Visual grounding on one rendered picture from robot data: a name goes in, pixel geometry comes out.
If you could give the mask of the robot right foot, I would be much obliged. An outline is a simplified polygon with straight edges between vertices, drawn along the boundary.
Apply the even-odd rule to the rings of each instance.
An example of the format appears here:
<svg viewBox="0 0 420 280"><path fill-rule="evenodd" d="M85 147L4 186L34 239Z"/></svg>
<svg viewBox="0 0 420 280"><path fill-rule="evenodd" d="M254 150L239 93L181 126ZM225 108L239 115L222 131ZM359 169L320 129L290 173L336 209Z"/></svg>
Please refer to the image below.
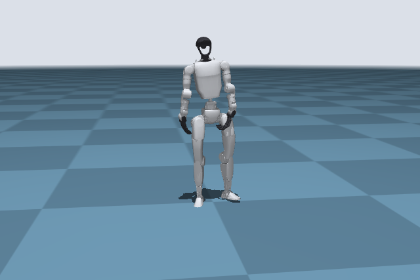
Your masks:
<svg viewBox="0 0 420 280"><path fill-rule="evenodd" d="M198 198L196 198L196 201L194 203L195 207L201 207L203 205L204 202L204 198L202 196L202 198L200 198L200 196Z"/></svg>

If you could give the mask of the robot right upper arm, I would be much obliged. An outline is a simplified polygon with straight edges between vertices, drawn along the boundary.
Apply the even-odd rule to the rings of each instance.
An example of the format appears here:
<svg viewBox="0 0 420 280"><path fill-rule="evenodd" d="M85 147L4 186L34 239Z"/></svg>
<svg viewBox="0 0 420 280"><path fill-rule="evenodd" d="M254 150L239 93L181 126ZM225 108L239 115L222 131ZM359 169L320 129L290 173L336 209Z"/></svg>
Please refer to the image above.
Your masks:
<svg viewBox="0 0 420 280"><path fill-rule="evenodd" d="M192 91L190 91L190 85L192 78L190 77L194 73L194 64L186 66L183 70L182 86L184 90L183 98L191 98Z"/></svg>

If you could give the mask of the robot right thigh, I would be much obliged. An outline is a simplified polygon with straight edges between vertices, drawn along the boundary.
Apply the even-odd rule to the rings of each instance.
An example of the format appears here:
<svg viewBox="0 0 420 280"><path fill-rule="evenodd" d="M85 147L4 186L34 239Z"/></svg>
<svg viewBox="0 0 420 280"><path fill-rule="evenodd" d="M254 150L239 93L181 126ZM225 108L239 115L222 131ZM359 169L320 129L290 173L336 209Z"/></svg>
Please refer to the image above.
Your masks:
<svg viewBox="0 0 420 280"><path fill-rule="evenodd" d="M195 116L191 120L192 126L192 147L194 153L194 163L200 162L201 166L205 166L205 157L203 155L203 139L205 136L204 115Z"/></svg>

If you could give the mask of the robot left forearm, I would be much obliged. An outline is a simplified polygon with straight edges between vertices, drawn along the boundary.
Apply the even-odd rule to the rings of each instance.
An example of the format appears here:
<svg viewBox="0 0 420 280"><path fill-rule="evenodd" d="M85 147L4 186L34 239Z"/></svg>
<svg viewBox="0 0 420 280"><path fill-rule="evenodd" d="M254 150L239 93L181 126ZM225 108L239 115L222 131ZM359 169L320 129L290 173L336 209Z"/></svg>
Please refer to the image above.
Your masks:
<svg viewBox="0 0 420 280"><path fill-rule="evenodd" d="M228 99L228 113L231 114L234 110L236 111L237 105L236 105L236 95L235 95L235 91L228 94L227 96Z"/></svg>

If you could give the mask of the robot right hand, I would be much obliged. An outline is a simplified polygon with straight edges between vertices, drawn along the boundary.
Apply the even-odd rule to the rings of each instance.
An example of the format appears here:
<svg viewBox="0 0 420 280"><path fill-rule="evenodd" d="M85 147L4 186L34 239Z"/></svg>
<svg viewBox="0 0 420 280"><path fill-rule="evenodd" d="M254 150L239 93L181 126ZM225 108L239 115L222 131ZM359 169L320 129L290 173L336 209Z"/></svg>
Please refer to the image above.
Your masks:
<svg viewBox="0 0 420 280"><path fill-rule="evenodd" d="M186 127L186 123L185 123L186 122L186 117L183 116L182 121L181 120L179 120L179 121L180 121L181 127L184 129L185 133L191 134L190 130L188 130L188 128Z"/></svg>

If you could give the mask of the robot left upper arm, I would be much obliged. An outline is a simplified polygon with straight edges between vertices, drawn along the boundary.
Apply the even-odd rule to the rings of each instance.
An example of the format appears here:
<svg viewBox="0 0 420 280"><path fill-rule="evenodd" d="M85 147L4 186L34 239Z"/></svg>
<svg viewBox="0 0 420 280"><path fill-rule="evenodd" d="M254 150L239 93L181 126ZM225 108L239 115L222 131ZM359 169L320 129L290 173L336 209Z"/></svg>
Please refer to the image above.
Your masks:
<svg viewBox="0 0 420 280"><path fill-rule="evenodd" d="M224 91L232 93L235 91L235 86L231 84L230 65L227 61L219 61L222 70L222 79L224 82Z"/></svg>

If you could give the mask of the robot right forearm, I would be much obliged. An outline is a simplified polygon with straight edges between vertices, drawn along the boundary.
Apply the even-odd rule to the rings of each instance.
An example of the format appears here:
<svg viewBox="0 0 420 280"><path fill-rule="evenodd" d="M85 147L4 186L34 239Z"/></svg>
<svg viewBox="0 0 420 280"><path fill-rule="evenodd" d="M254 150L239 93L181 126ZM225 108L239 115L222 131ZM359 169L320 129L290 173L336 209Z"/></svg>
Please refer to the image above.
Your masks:
<svg viewBox="0 0 420 280"><path fill-rule="evenodd" d="M187 114L188 114L188 104L189 104L189 100L187 100L187 99L184 99L183 98L183 95L184 95L184 90L182 91L182 94L181 94L181 101L180 101L180 103L181 103L181 105L180 105L180 113L179 113L179 115L178 115L178 118L182 121L182 117L183 116L187 116Z"/></svg>

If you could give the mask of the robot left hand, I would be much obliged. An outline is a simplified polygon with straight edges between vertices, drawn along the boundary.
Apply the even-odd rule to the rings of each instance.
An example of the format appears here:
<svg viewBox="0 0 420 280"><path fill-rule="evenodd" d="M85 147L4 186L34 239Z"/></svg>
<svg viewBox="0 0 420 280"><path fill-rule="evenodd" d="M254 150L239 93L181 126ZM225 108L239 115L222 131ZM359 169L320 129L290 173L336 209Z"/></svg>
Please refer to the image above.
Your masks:
<svg viewBox="0 0 420 280"><path fill-rule="evenodd" d="M226 123L224 124L224 126L222 126L221 124L219 124L219 125L216 125L217 126L217 128L219 129L219 130L225 130L226 128L228 128L229 126L230 126L230 124L231 124L231 121L232 121L232 119L231 118L233 118L234 116L235 116L235 114L236 114L236 111L234 110L231 114L229 114L229 113L227 113L227 121L226 121Z"/></svg>

